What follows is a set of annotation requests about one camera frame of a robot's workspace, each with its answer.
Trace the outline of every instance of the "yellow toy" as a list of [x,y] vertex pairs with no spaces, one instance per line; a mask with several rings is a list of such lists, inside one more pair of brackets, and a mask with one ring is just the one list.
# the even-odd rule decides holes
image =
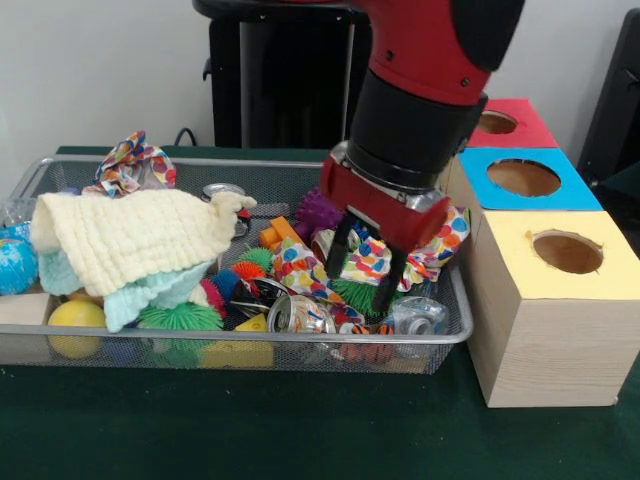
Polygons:
[[220,340],[200,351],[198,368],[271,368],[273,345],[269,342]]
[[267,319],[264,318],[264,314],[256,315],[250,318],[244,323],[241,323],[236,328],[236,332],[266,332],[267,331]]
[[[105,328],[104,312],[97,305],[85,300],[63,303],[49,317],[52,327]],[[90,357],[100,350],[100,338],[76,336],[51,336],[49,344],[57,353],[74,360]]]

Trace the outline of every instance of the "orange toy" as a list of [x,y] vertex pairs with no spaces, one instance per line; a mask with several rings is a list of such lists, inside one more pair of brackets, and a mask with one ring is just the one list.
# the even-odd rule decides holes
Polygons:
[[287,222],[286,218],[274,218],[273,220],[271,220],[271,227],[266,228],[260,232],[260,244],[264,248],[268,248],[273,252],[276,248],[278,248],[280,242],[287,237],[290,237],[294,242],[304,243],[300,239],[296,231],[293,229],[293,227],[289,225],[289,222]]
[[237,273],[243,280],[251,278],[264,278],[266,273],[260,265],[251,262],[238,262],[231,266],[231,271]]

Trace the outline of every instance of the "box with hole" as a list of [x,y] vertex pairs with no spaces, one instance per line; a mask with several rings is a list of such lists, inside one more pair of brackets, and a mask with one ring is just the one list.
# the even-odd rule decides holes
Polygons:
[[452,160],[446,193],[471,209],[472,235],[486,210],[602,210],[557,148],[467,149]]
[[526,98],[490,99],[468,147],[558,148],[551,131]]
[[486,212],[466,254],[487,404],[614,404],[640,349],[640,261],[609,215]]

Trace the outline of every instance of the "light blue knitted cloth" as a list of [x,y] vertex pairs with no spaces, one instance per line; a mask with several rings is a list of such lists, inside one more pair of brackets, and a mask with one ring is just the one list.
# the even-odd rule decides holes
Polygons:
[[[68,295],[82,288],[67,255],[62,250],[41,254],[39,260],[40,283],[46,292]],[[211,263],[213,261],[179,272],[148,275],[105,296],[107,330],[111,333],[119,332],[125,325],[138,318],[140,311],[148,305],[167,309],[185,303]]]

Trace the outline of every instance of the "blue ball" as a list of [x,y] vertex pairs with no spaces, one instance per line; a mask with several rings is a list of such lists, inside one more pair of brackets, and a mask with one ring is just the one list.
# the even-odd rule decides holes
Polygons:
[[38,278],[38,258],[24,240],[0,240],[0,295],[16,295]]

